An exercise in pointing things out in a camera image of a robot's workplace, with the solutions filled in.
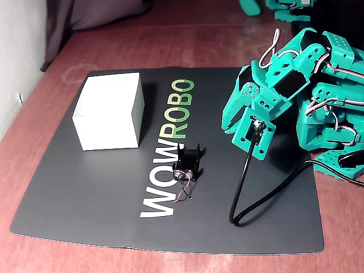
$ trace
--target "small black component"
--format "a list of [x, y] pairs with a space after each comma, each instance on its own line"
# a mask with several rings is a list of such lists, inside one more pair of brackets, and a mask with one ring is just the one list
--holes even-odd
[[251, 75], [251, 65], [249, 65], [240, 75], [239, 75], [239, 91], [243, 88], [244, 84], [247, 82], [254, 82], [253, 76]]
[[332, 48], [329, 39], [325, 35], [308, 30], [302, 37], [301, 49], [305, 50], [311, 44], [321, 44], [325, 48]]
[[301, 72], [291, 70], [274, 86], [274, 88], [280, 95], [289, 98], [306, 83], [306, 78]]
[[197, 149], [180, 149], [180, 145], [177, 147], [178, 161], [173, 164], [173, 178], [188, 180], [190, 177], [192, 181], [196, 181], [198, 177], [198, 171], [200, 166], [201, 151], [200, 145], [197, 145]]

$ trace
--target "teal plastic part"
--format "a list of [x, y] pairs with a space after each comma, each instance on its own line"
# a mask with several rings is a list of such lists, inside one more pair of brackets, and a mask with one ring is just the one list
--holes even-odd
[[[315, 157], [316, 160], [321, 161], [336, 171], [342, 173], [343, 175], [346, 175], [350, 177], [351, 179], [356, 179], [359, 176], [364, 174], [364, 166], [357, 166], [356, 168], [342, 168], [338, 164], [338, 157], [342, 154], [348, 154], [353, 151], [363, 150], [364, 144], [358, 144], [352, 147], [346, 146], [344, 150], [334, 150], [334, 151], [327, 151], [317, 157]], [[319, 165], [314, 166], [315, 171], [323, 172], [324, 174], [331, 175], [335, 178], [341, 179], [337, 175], [333, 174], [332, 172], [328, 171], [325, 168], [322, 168]]]
[[240, 0], [240, 6], [248, 16], [260, 14], [260, 7], [255, 0]]
[[251, 107], [255, 110], [259, 106], [261, 109], [264, 107], [269, 116], [268, 120], [272, 121], [291, 107], [292, 102], [278, 94], [275, 90], [268, 88], [268, 85], [266, 84], [267, 71], [260, 68], [257, 61], [251, 62], [251, 72], [253, 74], [254, 82], [260, 86], [260, 96], [255, 100], [255, 104]]
[[239, 113], [239, 111], [241, 111], [244, 106], [249, 106], [251, 104], [250, 95], [253, 94], [253, 91], [255, 91], [256, 88], [259, 89], [259, 87], [254, 84], [254, 88], [253, 86], [249, 88], [248, 85], [246, 85], [246, 90], [239, 90], [239, 76], [248, 67], [249, 65], [246, 65], [240, 70], [237, 80], [235, 82], [234, 90], [227, 104], [225, 105], [224, 110], [222, 111], [223, 118], [221, 128], [227, 134], [232, 134], [236, 131], [237, 122], [232, 123], [233, 118]]
[[[253, 109], [249, 107], [245, 108], [243, 117], [232, 140], [234, 145], [246, 152], [249, 150], [252, 137], [251, 132], [249, 131], [252, 130], [255, 119], [260, 121], [264, 120], [264, 118], [257, 114]], [[266, 121], [266, 128], [263, 130], [263, 135], [258, 145], [255, 145], [254, 147], [253, 157], [257, 158], [258, 160], [263, 160], [265, 158], [275, 129], [275, 125], [269, 121]]]
[[[331, 59], [330, 63], [333, 67], [339, 67], [344, 69], [350, 69], [351, 65], [354, 62], [354, 52], [349, 46], [348, 41], [345, 38], [340, 37], [338, 35], [332, 34], [330, 32], [325, 31], [323, 33], [325, 35], [331, 46]], [[334, 73], [336, 77], [345, 78], [348, 74], [343, 72], [335, 72], [334, 70], [326, 67], [327, 72]]]
[[266, 5], [271, 10], [288, 10], [289, 5], [284, 5], [282, 1], [276, 1], [276, 0], [266, 0]]

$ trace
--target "white wire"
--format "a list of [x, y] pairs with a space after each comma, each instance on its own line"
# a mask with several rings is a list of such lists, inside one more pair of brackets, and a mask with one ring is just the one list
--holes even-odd
[[272, 64], [271, 61], [269, 63], [267, 63], [266, 65], [263, 65], [262, 63], [263, 63], [264, 58], [268, 55], [268, 53], [270, 51], [272, 51], [272, 55], [275, 54], [275, 47], [278, 44], [279, 36], [280, 36], [280, 30], [279, 30], [279, 28], [276, 28], [276, 30], [274, 32], [272, 45], [270, 47], [268, 47], [268, 49], [264, 52], [264, 54], [262, 55], [262, 57], [259, 60], [258, 65], [259, 65], [260, 68], [267, 68]]
[[351, 146], [351, 145], [353, 145], [355, 143], [355, 138], [357, 137], [358, 132], [354, 128], [351, 128], [351, 127], [345, 126], [345, 125], [338, 126], [338, 128], [342, 128], [342, 129], [349, 130], [349, 131], [351, 131], [354, 134], [354, 138], [353, 138], [353, 140], [351, 142], [349, 142], [349, 143], [342, 142], [342, 144], [344, 144], [345, 146]]
[[356, 76], [356, 77], [359, 77], [359, 78], [364, 78], [364, 75], [361, 74], [361, 73], [358, 73], [358, 72], [354, 72], [354, 71], [351, 71], [351, 70], [347, 70], [347, 69], [343, 69], [343, 68], [335, 68], [331, 65], [331, 63], [327, 62], [326, 63], [327, 66], [330, 68], [330, 69], [333, 69], [337, 72], [343, 72], [343, 73], [346, 73], [346, 74], [350, 74], [350, 75], [353, 75], [353, 76]]
[[339, 120], [338, 120], [338, 118], [337, 118], [337, 116], [336, 116], [336, 114], [334, 112], [332, 112], [332, 114], [333, 114], [333, 116], [335, 118], [335, 128], [334, 128], [334, 130], [337, 131], [337, 128], [339, 126]]
[[321, 58], [319, 58], [315, 69], [313, 70], [313, 74], [316, 74], [319, 71], [320, 65], [322, 64], [322, 62], [328, 57], [330, 56], [330, 53], [326, 53], [324, 56], [322, 56]]
[[287, 50], [285, 50], [285, 51], [283, 51], [282, 53], [280, 53], [279, 55], [278, 55], [278, 58], [281, 58], [284, 54], [286, 54], [286, 53], [294, 53], [294, 54], [296, 54], [296, 56], [299, 56], [300, 54], [297, 52], [297, 51], [295, 51], [295, 50], [292, 50], [292, 49], [287, 49]]

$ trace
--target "red table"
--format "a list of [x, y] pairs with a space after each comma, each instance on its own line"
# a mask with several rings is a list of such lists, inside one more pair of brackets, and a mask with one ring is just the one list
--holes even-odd
[[248, 18], [238, 1], [159, 0], [152, 11], [75, 34], [0, 144], [0, 272], [364, 272], [364, 189], [315, 173], [325, 249], [319, 254], [231, 256], [106, 249], [16, 236], [9, 227], [58, 124], [89, 71], [240, 67], [271, 44], [273, 14]]

